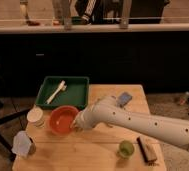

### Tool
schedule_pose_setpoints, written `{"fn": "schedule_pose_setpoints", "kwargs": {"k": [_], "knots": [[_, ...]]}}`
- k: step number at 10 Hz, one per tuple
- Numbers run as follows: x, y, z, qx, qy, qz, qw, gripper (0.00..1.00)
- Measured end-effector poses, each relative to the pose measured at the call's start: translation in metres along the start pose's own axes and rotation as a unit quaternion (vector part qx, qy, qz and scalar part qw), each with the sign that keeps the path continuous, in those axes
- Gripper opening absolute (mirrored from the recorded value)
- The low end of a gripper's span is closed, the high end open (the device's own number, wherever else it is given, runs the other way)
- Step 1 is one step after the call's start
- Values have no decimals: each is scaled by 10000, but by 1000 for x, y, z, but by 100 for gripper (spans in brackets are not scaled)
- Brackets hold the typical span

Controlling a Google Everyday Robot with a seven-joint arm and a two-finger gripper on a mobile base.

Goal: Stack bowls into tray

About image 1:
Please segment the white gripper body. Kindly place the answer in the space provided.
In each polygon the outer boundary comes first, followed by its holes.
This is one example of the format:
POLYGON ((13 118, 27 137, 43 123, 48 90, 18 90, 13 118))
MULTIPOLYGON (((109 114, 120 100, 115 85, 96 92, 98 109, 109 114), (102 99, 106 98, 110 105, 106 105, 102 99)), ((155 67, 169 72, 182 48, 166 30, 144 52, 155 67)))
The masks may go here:
POLYGON ((73 130, 85 130, 87 128, 82 112, 77 114, 75 119, 72 121, 70 128, 73 130))

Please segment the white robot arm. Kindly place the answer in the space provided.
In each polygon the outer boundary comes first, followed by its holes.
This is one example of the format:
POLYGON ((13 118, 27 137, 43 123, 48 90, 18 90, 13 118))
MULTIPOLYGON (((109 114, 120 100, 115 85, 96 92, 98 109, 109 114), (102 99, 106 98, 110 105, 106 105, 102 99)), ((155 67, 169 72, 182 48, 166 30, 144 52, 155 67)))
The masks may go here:
POLYGON ((81 110, 71 127, 91 130, 99 123, 123 127, 189 152, 189 120, 130 112, 119 107, 115 97, 106 96, 81 110))

